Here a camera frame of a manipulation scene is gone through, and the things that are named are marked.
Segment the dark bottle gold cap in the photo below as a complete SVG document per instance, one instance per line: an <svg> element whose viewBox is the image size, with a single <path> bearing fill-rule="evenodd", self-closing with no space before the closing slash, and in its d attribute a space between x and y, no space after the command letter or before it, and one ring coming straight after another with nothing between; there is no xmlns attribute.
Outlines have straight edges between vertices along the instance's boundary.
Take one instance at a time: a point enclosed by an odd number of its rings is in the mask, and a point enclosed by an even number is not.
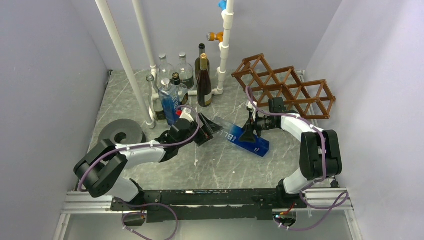
<svg viewBox="0 0 424 240"><path fill-rule="evenodd" d="M212 83L208 70L208 57L200 55L200 69L197 82L197 101L201 107L208 107L212 103Z"/></svg>

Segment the blue labelled clear bottle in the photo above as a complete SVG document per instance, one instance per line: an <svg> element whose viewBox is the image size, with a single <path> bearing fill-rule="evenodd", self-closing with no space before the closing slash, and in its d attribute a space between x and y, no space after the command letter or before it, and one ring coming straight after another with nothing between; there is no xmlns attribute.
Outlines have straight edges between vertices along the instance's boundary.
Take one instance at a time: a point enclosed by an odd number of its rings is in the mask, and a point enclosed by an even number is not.
<svg viewBox="0 0 424 240"><path fill-rule="evenodd" d="M180 98L177 87L168 78L163 78L160 82L159 98L169 126L172 126L178 119L177 107L180 105Z"/></svg>

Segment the small dark capped bottle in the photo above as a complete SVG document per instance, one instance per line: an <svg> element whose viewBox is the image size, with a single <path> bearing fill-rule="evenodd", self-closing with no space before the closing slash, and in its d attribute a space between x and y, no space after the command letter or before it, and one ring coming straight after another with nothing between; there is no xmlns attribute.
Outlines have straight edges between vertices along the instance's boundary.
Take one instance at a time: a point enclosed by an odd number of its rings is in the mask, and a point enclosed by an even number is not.
<svg viewBox="0 0 424 240"><path fill-rule="evenodd" d="M172 74L172 83L176 86L180 104L186 105L189 100L188 88L181 82L180 75L177 72Z"/></svg>

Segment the clear bottle dark label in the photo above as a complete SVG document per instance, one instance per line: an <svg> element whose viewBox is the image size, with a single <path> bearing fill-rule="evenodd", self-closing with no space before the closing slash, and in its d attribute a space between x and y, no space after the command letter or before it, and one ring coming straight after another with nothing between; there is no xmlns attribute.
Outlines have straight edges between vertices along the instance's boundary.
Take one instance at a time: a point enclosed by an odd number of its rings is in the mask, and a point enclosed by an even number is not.
<svg viewBox="0 0 424 240"><path fill-rule="evenodd" d="M194 69L189 63L187 63L185 52L182 51L179 53L179 64L175 69L179 74L181 83L186 85L188 90L193 90L195 87Z"/></svg>

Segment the clear bottle red green label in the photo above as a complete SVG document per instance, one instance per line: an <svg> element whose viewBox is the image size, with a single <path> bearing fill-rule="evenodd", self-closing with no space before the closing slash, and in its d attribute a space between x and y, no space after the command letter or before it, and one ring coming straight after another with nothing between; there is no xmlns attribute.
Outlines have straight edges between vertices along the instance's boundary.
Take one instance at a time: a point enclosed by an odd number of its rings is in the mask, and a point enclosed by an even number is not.
<svg viewBox="0 0 424 240"><path fill-rule="evenodd" d="M157 69L156 83L160 86L163 79L173 80L173 74L176 72L175 67L168 63L165 53L159 54L160 65Z"/></svg>

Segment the dark bottle silver cap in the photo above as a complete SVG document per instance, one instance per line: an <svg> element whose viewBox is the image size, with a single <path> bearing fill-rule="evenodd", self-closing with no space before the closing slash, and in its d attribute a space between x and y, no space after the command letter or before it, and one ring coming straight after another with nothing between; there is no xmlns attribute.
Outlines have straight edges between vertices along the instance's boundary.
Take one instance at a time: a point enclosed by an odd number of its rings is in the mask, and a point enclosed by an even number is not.
<svg viewBox="0 0 424 240"><path fill-rule="evenodd" d="M206 46L204 43L200 43L198 46L198 58L195 60L195 79L199 80L200 68L201 68L201 55L206 53Z"/></svg>

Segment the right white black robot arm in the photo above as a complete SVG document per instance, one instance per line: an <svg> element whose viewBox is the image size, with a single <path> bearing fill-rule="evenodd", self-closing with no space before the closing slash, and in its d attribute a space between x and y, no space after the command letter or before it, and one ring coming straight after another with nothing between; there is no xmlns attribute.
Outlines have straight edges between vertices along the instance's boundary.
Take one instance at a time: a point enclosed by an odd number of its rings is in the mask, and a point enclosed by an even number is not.
<svg viewBox="0 0 424 240"><path fill-rule="evenodd" d="M273 129L281 129L300 142L299 167L280 182L283 189L275 194L280 207L289 207L301 190L342 172L339 140L334 130L316 127L296 111L287 110L281 97L269 100L269 111L263 116L259 116L255 101L248 100L245 105L249 117L242 128L241 142L255 143L263 131Z"/></svg>

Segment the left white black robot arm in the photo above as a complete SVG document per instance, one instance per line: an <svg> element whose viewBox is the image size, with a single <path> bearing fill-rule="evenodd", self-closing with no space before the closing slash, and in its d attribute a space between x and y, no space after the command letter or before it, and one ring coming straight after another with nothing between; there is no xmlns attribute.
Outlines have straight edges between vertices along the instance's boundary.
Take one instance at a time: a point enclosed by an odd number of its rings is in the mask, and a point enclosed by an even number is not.
<svg viewBox="0 0 424 240"><path fill-rule="evenodd" d="M174 158L181 148L194 142L198 146L213 139L223 127L201 113L183 113L180 118L152 141L139 144L114 144L101 140L74 167L78 190L91 197L113 196L123 200L131 210L144 203L144 190L122 172L149 163L164 163Z"/></svg>

